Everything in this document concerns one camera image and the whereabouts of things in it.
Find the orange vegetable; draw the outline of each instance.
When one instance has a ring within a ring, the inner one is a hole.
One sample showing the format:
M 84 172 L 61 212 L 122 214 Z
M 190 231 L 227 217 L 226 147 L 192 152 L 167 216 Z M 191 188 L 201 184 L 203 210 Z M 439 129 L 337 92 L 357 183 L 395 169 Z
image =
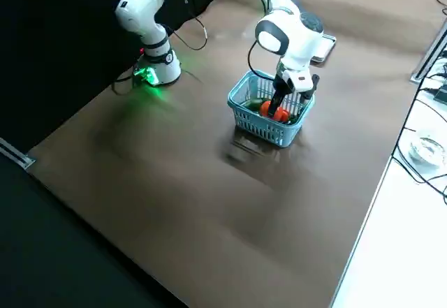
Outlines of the orange vegetable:
M 270 106 L 270 101 L 264 102 L 259 110 L 259 114 L 261 116 L 267 117 L 269 106 Z M 283 109 L 282 107 L 278 107 L 277 111 L 275 111 L 275 113 L 273 115 L 273 120 L 275 120 L 277 122 L 287 122 L 290 115 L 291 114 L 287 110 Z

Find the black wall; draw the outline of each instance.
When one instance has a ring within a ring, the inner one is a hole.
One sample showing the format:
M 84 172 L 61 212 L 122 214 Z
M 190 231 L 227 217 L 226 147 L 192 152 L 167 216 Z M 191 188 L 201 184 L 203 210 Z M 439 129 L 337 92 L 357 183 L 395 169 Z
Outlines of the black wall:
M 134 63 L 118 1 L 2 0 L 0 138 L 28 152 Z M 166 0 L 156 17 L 178 29 L 211 1 Z

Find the basket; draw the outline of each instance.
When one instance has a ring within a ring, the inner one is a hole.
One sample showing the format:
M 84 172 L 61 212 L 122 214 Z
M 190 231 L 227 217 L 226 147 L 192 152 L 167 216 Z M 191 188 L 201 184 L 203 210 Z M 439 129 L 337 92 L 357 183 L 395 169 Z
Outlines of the basket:
M 239 80 L 228 95 L 228 105 L 233 109 L 236 125 L 268 142 L 280 147 L 288 147 L 301 129 L 305 117 L 314 105 L 315 98 L 312 96 L 305 106 L 302 106 L 300 103 L 300 94 L 297 92 L 284 98 L 281 107 L 289 111 L 291 115 L 297 115 L 302 110 L 299 119 L 294 124 L 285 125 L 273 119 L 259 116 L 243 107 L 242 104 L 253 98 L 271 99 L 274 89 L 273 77 L 270 74 L 262 71 L 256 72 L 272 78 L 272 80 L 265 80 L 249 71 Z

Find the table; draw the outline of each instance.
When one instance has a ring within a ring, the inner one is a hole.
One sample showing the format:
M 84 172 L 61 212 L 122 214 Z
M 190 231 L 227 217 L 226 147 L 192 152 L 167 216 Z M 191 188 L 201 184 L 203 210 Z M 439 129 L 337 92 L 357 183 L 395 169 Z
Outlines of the table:
M 427 76 L 441 71 L 446 62 L 435 62 Z M 439 76 L 426 78 L 421 88 L 439 87 L 440 82 Z M 447 118 L 447 106 L 432 97 L 423 91 L 416 96 Z M 447 132 L 442 118 L 417 101 L 405 127 Z M 398 139 L 404 155 L 412 133 L 404 129 Z M 443 191 L 447 177 L 432 183 Z M 445 307 L 446 229 L 447 206 L 442 197 L 427 184 L 416 183 L 390 157 L 331 307 Z

